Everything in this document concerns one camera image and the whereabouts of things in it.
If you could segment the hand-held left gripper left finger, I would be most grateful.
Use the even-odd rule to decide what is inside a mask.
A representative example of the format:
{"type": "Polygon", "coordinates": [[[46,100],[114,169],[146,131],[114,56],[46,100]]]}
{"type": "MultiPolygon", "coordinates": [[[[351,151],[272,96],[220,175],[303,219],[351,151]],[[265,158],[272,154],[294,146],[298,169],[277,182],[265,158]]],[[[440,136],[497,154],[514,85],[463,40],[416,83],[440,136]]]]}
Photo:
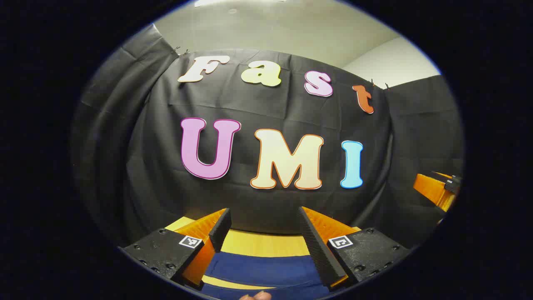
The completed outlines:
{"type": "Polygon", "coordinates": [[[201,289],[231,226],[232,215],[225,208],[175,230],[155,230],[122,250],[175,283],[201,289]]]}

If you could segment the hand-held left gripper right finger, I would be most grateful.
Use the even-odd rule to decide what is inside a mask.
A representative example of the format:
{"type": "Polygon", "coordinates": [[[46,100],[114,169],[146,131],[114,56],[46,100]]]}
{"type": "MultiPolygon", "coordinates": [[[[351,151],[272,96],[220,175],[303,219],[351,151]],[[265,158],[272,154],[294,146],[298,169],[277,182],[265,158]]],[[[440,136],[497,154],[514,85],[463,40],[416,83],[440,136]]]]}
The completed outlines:
{"type": "Polygon", "coordinates": [[[411,251],[375,228],[356,229],[308,207],[299,227],[319,278],[331,292],[374,278],[411,251]]]}

